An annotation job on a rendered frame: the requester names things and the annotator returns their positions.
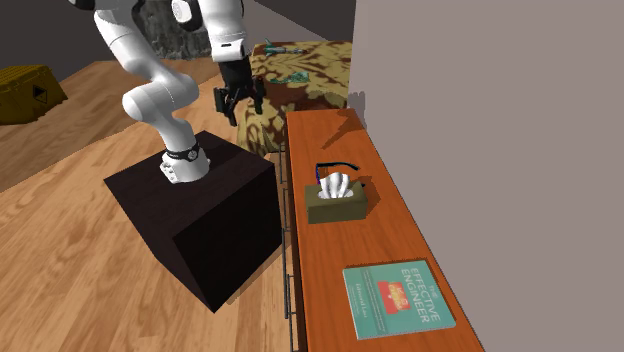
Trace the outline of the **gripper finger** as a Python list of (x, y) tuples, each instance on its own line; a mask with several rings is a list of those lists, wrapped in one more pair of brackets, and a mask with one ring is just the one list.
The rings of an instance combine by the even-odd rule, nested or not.
[(234, 109), (239, 101), (239, 90), (231, 90), (228, 87), (214, 88), (213, 93), (216, 111), (222, 113), (228, 119), (232, 127), (236, 127), (237, 121)]
[(263, 113), (263, 99), (266, 96), (264, 80), (260, 76), (253, 76), (253, 101), (254, 109), (257, 114)]

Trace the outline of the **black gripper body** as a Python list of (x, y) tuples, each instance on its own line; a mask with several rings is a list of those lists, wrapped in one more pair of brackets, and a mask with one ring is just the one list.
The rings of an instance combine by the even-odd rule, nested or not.
[(217, 89), (221, 96), (226, 96), (227, 94), (233, 96), (238, 89), (242, 91), (244, 96), (252, 96), (255, 93), (248, 56), (240, 60), (219, 62), (218, 66), (225, 83), (224, 88)]

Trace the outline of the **teal flat toy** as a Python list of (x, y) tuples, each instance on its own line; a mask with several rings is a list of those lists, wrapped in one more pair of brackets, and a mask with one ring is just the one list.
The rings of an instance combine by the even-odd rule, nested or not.
[(309, 82), (309, 73), (307, 71), (299, 71), (288, 75), (283, 79), (271, 78), (270, 82), (273, 84), (287, 84), (287, 83), (307, 83)]

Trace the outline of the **teal toy plane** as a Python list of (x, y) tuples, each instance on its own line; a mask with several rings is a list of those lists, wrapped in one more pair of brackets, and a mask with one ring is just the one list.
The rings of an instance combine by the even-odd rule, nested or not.
[(283, 46), (275, 46), (268, 38), (265, 39), (265, 47), (263, 49), (266, 57), (276, 54), (303, 54), (306, 53), (305, 49), (300, 48), (286, 48)]

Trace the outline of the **black sunglasses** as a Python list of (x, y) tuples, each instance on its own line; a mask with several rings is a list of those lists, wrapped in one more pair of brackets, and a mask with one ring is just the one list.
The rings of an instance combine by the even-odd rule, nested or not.
[(319, 174), (319, 169), (323, 168), (323, 167), (335, 167), (335, 166), (347, 166), (349, 168), (351, 168), (354, 171), (358, 171), (360, 170), (360, 167), (357, 165), (354, 165), (352, 163), (349, 162), (319, 162), (315, 164), (315, 178), (316, 178), (316, 183), (318, 185), (320, 185), (320, 174)]

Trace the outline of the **dark robot stand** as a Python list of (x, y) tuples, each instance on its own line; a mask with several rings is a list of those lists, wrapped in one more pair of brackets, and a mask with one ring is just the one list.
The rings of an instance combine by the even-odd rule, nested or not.
[(280, 247), (275, 166), (207, 131), (202, 179), (173, 184), (154, 154), (105, 180), (154, 257), (216, 312)]

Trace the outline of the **olive tissue box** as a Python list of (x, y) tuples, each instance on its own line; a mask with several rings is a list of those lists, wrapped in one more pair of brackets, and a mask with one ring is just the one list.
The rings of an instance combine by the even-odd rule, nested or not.
[(368, 198), (360, 181), (350, 181), (345, 196), (323, 198), (320, 185), (306, 185), (305, 208), (309, 224), (362, 220), (366, 217)]

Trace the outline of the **orange wooden chest of drawers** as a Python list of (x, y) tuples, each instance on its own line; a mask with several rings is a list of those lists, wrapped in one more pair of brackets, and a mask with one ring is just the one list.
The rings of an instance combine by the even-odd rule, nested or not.
[[(285, 128), (299, 352), (485, 352), (355, 111), (289, 112)], [(309, 223), (304, 191), (319, 162), (335, 162), (364, 183), (365, 219)], [(358, 339), (343, 269), (419, 259), (427, 261), (455, 327)]]

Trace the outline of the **yellow crate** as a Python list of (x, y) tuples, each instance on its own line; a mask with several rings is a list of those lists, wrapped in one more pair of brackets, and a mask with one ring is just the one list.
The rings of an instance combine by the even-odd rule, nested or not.
[(46, 65), (0, 69), (0, 125), (36, 121), (67, 100), (66, 93)]

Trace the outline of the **teal book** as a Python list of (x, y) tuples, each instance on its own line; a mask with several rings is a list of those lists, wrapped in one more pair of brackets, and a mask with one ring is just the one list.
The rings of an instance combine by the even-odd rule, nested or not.
[(359, 340), (456, 326), (424, 259), (351, 267), (342, 274)]

